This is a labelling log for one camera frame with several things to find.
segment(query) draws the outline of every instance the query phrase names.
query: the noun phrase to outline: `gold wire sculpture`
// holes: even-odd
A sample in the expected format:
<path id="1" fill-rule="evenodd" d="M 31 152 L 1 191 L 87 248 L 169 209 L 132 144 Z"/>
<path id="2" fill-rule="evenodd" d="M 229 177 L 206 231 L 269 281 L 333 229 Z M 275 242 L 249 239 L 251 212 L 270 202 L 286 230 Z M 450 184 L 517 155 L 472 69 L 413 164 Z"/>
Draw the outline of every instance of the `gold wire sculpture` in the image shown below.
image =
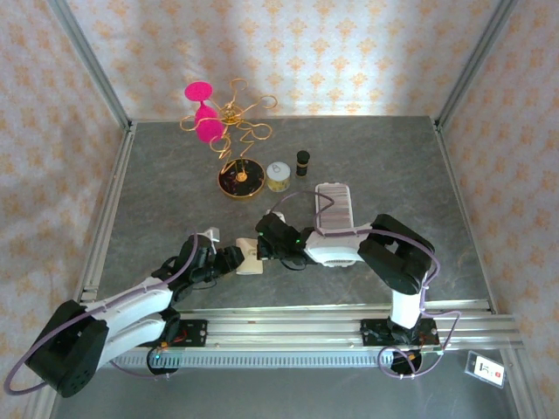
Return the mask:
<path id="1" fill-rule="evenodd" d="M 237 83 L 239 82 L 244 83 L 244 86 L 240 89 L 237 88 Z M 210 117 L 201 118 L 194 127 L 187 128 L 183 125 L 184 122 L 186 122 L 187 120 L 194 120 L 196 116 L 196 115 L 188 115 L 181 119 L 180 126 L 183 131 L 191 132 L 191 131 L 195 131 L 200 126 L 200 124 L 206 120 L 219 120 L 221 123 L 223 123 L 225 125 L 223 135 L 219 139 L 210 141 L 209 143 L 210 148 L 212 151 L 219 153 L 219 160 L 226 159 L 224 166 L 221 168 L 221 171 L 219 172 L 220 175 L 224 174 L 233 165 L 235 165 L 236 172 L 237 172 L 237 181 L 244 182 L 247 179 L 247 174 L 245 170 L 245 153 L 254 145 L 256 140 L 265 141 L 268 138 L 270 138 L 273 133 L 272 127 L 270 127 L 268 124 L 262 122 L 258 124 L 252 124 L 251 122 L 249 122 L 244 118 L 244 115 L 245 113 L 247 113 L 254 107 L 260 105 L 261 103 L 264 109 L 273 109 L 278 105 L 278 100 L 272 94 L 265 94 L 263 96 L 260 96 L 259 99 L 256 102 L 254 102 L 252 105 L 243 109 L 236 103 L 236 100 L 237 100 L 238 92 L 244 91 L 248 87 L 248 82 L 245 79 L 233 79 L 229 83 L 229 86 L 231 87 L 231 91 L 233 92 L 233 98 L 231 99 L 231 101 L 225 103 L 225 105 L 220 106 L 211 98 L 209 98 L 209 101 L 217 109 L 217 113 L 219 115 L 217 118 L 210 118 Z M 273 103 L 269 106 L 263 103 L 263 101 L 268 98 L 273 100 Z M 239 142 L 242 142 L 243 144 L 247 144 L 247 146 L 238 155 L 238 158 L 233 160 L 231 160 L 231 156 L 232 156 L 231 132 L 229 130 L 229 127 L 235 127 L 240 131 L 246 131 L 239 139 Z M 259 130 L 262 129 L 267 130 L 267 134 L 266 135 L 256 134 L 255 132 L 256 128 L 259 128 Z M 221 140 L 224 141 L 224 145 L 221 149 L 218 149 L 216 148 L 216 144 Z"/>

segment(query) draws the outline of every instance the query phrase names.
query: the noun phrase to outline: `wall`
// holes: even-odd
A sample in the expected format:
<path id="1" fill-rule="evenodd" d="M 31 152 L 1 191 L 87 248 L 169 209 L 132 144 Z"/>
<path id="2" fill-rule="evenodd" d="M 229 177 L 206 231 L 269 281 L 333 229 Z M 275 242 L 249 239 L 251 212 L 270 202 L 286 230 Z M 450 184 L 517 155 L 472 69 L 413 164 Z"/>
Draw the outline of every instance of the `wall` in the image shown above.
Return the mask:
<path id="1" fill-rule="evenodd" d="M 70 0 L 128 115 L 164 120 L 194 112 L 191 81 L 223 104 L 236 77 L 277 115 L 435 116 L 497 3 Z"/>
<path id="2" fill-rule="evenodd" d="M 445 133 L 504 313 L 515 313 L 549 417 L 559 411 L 559 9 L 517 4 Z"/>
<path id="3" fill-rule="evenodd" d="M 121 131 L 42 0 L 0 9 L 0 376 L 72 297 Z M 24 368 L 14 388 L 35 377 Z M 28 397 L 0 392 L 4 418 Z"/>

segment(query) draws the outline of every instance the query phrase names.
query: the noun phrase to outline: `marble tabletop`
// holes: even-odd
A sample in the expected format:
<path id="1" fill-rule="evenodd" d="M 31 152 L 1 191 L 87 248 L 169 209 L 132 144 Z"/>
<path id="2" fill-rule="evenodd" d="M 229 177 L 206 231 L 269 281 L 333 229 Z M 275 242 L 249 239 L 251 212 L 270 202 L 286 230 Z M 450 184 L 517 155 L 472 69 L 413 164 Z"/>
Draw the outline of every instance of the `marble tabletop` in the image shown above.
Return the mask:
<path id="1" fill-rule="evenodd" d="M 305 178 L 292 175 L 287 192 L 344 182 L 351 190 L 355 225 L 387 213 L 431 241 L 442 271 L 429 300 L 487 299 L 480 261 L 454 195 L 443 155 L 427 117 L 325 117 L 264 120 L 273 137 L 246 157 L 264 168 L 295 155 L 311 160 Z M 240 152 L 242 147 L 233 145 Z M 189 229 L 218 227 L 222 246 L 256 237 L 254 226 L 283 194 L 263 188 L 245 201 L 217 187 L 217 155 L 178 123 L 139 123 L 100 282 L 99 298 L 136 285 L 175 256 Z M 314 199 L 297 196 L 282 204 L 287 223 L 311 226 Z M 308 266 L 289 271 L 265 262 L 262 275 L 221 278 L 194 291 L 177 308 L 307 306 L 388 303 L 390 289 L 366 264 L 347 268 Z"/>

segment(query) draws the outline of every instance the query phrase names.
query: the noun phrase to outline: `label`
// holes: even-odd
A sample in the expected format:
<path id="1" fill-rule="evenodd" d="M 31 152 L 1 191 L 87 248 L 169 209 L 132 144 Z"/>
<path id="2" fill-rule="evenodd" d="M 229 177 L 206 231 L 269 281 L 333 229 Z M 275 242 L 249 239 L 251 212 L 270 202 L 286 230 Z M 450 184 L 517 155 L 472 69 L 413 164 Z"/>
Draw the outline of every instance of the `label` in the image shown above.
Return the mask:
<path id="1" fill-rule="evenodd" d="M 505 379 L 505 368 L 502 365 L 479 355 L 475 360 L 473 373 L 479 378 L 483 378 L 500 387 L 502 387 L 503 380 Z"/>
<path id="2" fill-rule="evenodd" d="M 291 170 L 282 161 L 276 161 L 266 170 L 268 188 L 274 192 L 283 192 L 289 188 Z"/>

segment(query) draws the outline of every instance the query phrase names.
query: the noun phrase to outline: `black mount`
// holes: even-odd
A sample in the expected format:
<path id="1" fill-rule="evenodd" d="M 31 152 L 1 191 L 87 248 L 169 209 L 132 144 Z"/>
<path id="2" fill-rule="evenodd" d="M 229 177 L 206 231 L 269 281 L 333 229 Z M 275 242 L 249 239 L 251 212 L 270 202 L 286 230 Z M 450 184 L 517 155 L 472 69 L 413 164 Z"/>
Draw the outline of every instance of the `black mount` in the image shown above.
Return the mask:
<path id="1" fill-rule="evenodd" d="M 85 311 L 77 302 L 66 301 L 52 315 L 37 340 Z M 25 365 L 62 397 L 70 397 L 95 374 L 107 334 L 105 320 L 87 317 L 48 340 Z"/>
<path id="2" fill-rule="evenodd" d="M 390 318 L 363 319 L 360 331 L 364 347 L 440 345 L 434 319 L 419 319 L 412 329 L 400 327 L 390 321 Z"/>
<path id="3" fill-rule="evenodd" d="M 176 323 L 176 330 L 173 335 L 169 335 L 164 339 L 159 339 L 154 342 L 148 342 L 140 345 L 141 347 L 151 347 L 146 357 L 146 364 L 148 370 L 153 375 L 173 374 L 177 368 L 166 367 L 153 367 L 152 359 L 155 350 L 162 344 L 163 341 L 169 343 L 169 347 L 205 347 L 206 339 L 208 337 L 208 320 L 203 319 L 180 319 Z"/>

